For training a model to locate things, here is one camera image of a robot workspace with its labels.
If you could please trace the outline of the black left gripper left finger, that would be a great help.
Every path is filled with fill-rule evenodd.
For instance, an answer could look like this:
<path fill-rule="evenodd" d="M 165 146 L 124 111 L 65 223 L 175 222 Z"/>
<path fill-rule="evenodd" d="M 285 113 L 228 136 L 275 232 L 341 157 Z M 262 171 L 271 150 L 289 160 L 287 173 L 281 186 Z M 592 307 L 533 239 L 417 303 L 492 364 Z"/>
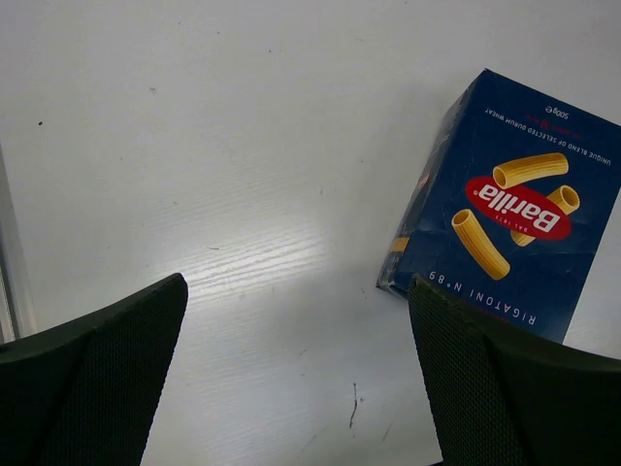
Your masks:
<path fill-rule="evenodd" d="M 176 273 L 2 345 L 2 464 L 140 464 L 187 301 Z"/>

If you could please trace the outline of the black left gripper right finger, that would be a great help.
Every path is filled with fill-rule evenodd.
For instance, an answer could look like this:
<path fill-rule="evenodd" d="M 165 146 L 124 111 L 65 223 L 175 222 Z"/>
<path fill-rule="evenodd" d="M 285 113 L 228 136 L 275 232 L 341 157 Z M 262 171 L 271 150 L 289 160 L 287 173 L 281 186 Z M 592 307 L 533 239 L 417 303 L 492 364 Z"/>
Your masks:
<path fill-rule="evenodd" d="M 409 315 L 443 465 L 617 465 L 620 362 L 415 276 Z"/>

